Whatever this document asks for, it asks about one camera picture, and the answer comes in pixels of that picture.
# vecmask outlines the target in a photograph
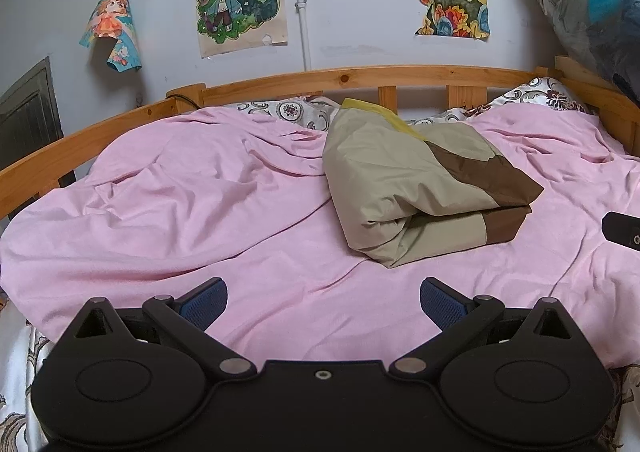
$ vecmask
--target black cable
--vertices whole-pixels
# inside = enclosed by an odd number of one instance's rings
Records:
[[[167,96],[167,98],[180,98],[180,99],[183,99],[184,101],[186,101],[187,103],[192,104],[197,110],[202,108],[195,101],[193,101],[193,99],[187,98],[184,94],[169,94]]]

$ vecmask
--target screw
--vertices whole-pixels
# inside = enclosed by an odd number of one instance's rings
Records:
[[[427,368],[427,364],[420,358],[400,358],[395,363],[396,369],[407,374],[417,374]]]
[[[251,362],[244,358],[227,358],[220,362],[220,371],[226,374],[242,374],[251,369]]]

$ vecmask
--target gray door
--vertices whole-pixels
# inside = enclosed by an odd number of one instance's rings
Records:
[[[47,57],[0,98],[0,170],[62,136]],[[75,174],[69,172],[60,179],[60,186],[75,181]],[[24,203],[9,218],[32,202]]]

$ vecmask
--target white pipe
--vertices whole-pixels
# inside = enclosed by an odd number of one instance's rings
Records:
[[[305,70],[311,70],[311,48],[309,46],[309,29],[306,25],[306,0],[296,0],[296,9],[300,18],[300,33],[302,34],[302,57]]]

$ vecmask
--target white wall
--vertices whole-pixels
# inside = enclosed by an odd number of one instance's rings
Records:
[[[194,0],[130,0],[143,68],[116,73],[78,44],[98,0],[0,0],[0,94],[50,56],[63,131],[68,135],[167,90],[302,70],[295,0],[286,0],[289,45],[200,59]],[[418,0],[308,0],[315,68],[378,64],[465,64],[531,69],[560,51],[534,0],[488,0],[492,35],[414,37]],[[424,98],[425,106],[435,104]]]

